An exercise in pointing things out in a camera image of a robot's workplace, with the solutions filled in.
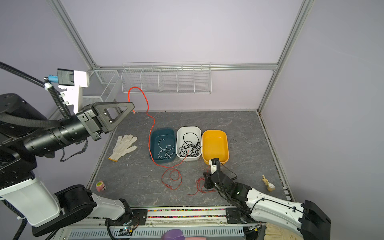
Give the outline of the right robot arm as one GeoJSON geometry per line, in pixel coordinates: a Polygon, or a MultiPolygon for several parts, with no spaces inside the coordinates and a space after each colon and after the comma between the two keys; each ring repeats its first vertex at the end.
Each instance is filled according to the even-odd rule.
{"type": "Polygon", "coordinates": [[[273,224],[305,240],[331,238],[331,219],[314,202],[290,202],[266,195],[234,182],[220,170],[204,172],[204,178],[207,190],[217,190],[223,199],[239,210],[241,223],[273,224]]]}

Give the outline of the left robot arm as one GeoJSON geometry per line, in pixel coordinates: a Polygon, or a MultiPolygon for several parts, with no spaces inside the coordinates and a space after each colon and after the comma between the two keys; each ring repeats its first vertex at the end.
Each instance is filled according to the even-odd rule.
{"type": "Polygon", "coordinates": [[[38,80],[10,65],[1,69],[50,93],[61,120],[49,120],[17,94],[1,95],[1,202],[21,220],[14,238],[30,225],[35,237],[51,239],[59,229],[85,218],[104,218],[107,228],[128,225],[133,212],[124,199],[99,197],[83,185],[51,194],[34,174],[37,157],[54,158],[72,144],[95,141],[112,132],[134,110],[131,102],[96,102],[82,106],[86,72],[58,69],[38,80]]]}

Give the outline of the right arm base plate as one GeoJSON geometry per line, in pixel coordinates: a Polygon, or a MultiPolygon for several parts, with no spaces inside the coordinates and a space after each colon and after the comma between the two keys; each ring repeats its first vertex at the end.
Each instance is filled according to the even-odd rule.
{"type": "Polygon", "coordinates": [[[256,223],[250,215],[243,213],[238,208],[226,208],[226,219],[228,224],[253,224],[256,223]]]}

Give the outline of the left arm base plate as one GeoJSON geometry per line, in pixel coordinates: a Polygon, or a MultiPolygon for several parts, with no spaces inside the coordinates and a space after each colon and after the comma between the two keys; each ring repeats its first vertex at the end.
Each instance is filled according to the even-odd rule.
{"type": "Polygon", "coordinates": [[[133,209],[130,220],[124,226],[144,226],[148,215],[147,209],[133,209]]]}

